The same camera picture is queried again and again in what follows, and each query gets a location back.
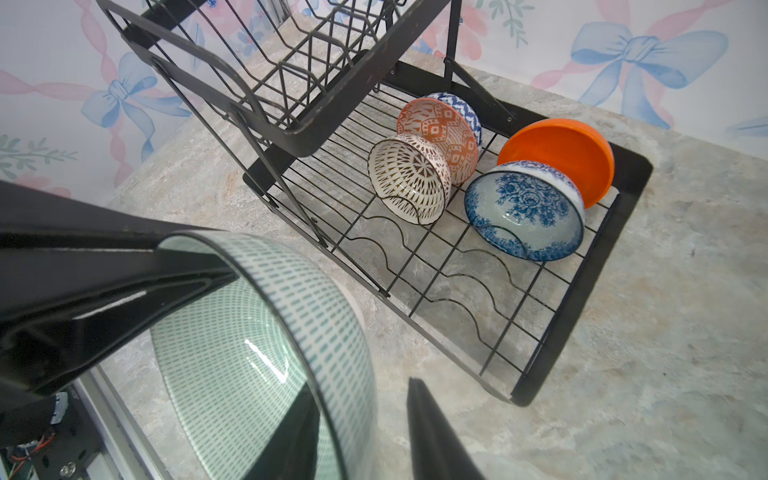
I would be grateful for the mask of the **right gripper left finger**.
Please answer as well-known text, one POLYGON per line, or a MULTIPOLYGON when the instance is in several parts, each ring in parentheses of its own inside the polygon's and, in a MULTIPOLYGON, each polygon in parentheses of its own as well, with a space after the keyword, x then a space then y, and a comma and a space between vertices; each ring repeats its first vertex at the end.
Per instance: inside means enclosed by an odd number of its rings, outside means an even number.
POLYGON ((299 390, 245 479, 314 479, 320 412, 307 384, 299 390))

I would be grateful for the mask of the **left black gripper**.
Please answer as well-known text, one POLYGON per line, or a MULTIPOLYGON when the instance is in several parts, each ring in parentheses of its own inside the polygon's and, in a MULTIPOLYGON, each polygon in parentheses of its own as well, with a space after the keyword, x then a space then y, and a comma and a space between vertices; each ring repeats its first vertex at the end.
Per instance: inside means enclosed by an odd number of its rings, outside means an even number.
POLYGON ((1 407, 82 375, 166 315, 233 282, 214 254, 165 249, 185 226, 1 186, 1 407))

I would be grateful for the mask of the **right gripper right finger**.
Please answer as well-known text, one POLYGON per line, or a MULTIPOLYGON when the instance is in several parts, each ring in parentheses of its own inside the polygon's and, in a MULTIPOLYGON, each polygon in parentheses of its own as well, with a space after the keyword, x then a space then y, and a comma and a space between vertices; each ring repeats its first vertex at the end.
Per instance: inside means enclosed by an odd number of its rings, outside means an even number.
POLYGON ((406 406, 415 479, 484 479, 421 379, 409 379, 406 406))

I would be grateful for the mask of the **pale green bowl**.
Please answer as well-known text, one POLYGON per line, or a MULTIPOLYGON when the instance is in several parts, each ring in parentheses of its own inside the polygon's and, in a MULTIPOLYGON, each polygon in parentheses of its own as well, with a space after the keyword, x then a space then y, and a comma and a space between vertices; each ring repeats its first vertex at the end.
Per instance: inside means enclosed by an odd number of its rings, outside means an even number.
POLYGON ((376 382, 349 294, 266 238, 194 231, 162 247, 214 254, 236 275, 151 330, 160 374, 206 474, 245 479, 307 384, 320 412, 314 479, 373 478, 376 382))

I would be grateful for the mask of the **blue floral bowl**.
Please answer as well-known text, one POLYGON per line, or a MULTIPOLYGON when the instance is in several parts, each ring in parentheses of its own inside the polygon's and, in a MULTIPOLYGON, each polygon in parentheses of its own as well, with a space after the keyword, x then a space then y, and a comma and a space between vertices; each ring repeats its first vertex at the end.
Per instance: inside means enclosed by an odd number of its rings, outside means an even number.
POLYGON ((585 235, 585 204, 573 181, 544 163, 498 165, 468 186, 469 223, 489 244, 517 258, 551 262, 575 253, 585 235))

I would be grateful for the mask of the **white patterned bowl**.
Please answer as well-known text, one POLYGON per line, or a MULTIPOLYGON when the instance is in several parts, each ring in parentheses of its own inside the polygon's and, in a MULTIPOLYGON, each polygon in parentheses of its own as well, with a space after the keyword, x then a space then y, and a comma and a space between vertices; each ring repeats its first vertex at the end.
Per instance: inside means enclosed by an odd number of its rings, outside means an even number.
POLYGON ((400 219, 416 225, 435 223, 451 191, 451 175, 441 150, 414 134, 385 138, 367 160, 377 197, 400 219))

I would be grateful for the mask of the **orange bowl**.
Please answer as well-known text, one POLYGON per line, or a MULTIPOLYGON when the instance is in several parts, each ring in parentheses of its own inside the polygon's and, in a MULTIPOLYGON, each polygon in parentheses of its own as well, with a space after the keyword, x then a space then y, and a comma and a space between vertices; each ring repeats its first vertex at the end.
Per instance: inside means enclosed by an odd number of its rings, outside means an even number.
POLYGON ((522 128, 507 140, 497 163, 523 160, 564 173, 579 189, 587 208, 609 192, 615 174, 609 142, 595 128, 571 119, 550 118, 522 128))

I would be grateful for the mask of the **red patterned bowl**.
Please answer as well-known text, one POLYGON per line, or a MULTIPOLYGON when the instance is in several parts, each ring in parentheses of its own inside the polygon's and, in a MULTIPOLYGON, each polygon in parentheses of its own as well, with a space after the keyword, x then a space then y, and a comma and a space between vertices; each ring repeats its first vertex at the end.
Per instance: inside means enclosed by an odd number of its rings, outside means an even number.
POLYGON ((435 92, 407 103, 400 111, 396 132, 423 137, 443 153, 453 185, 475 173, 482 146, 479 116, 469 103, 448 92, 435 92))

